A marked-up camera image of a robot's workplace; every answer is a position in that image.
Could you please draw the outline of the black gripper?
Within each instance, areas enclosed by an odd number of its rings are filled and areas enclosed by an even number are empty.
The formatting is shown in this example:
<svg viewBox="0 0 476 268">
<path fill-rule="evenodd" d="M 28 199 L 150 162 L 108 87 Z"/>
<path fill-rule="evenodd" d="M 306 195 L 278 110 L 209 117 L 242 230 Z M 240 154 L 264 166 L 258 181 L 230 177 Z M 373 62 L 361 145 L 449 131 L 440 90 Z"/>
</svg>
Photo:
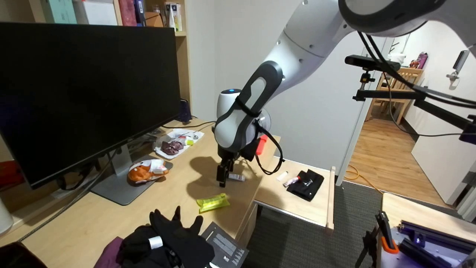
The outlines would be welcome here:
<svg viewBox="0 0 476 268">
<path fill-rule="evenodd" d="M 218 156 L 220 156 L 220 162 L 217 165 L 217 183 L 220 187 L 226 187 L 226 180 L 229 177 L 229 172 L 233 169 L 233 163 L 239 157 L 239 154 L 220 148 Z"/>
</svg>

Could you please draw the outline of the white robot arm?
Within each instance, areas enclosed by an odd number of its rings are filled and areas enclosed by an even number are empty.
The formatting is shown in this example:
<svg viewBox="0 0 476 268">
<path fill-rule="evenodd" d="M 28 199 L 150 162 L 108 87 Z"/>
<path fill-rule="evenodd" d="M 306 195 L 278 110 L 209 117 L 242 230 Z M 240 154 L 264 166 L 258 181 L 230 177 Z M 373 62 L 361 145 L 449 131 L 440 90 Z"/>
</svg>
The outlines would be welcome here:
<svg viewBox="0 0 476 268">
<path fill-rule="evenodd" d="M 440 20 L 471 46 L 476 43 L 474 10 L 472 0 L 304 0 L 243 87 L 224 90 L 218 98 L 217 181 L 226 183 L 236 157 L 254 156 L 263 131 L 257 123 L 263 105 L 313 72 L 346 34 L 395 37 Z"/>
</svg>

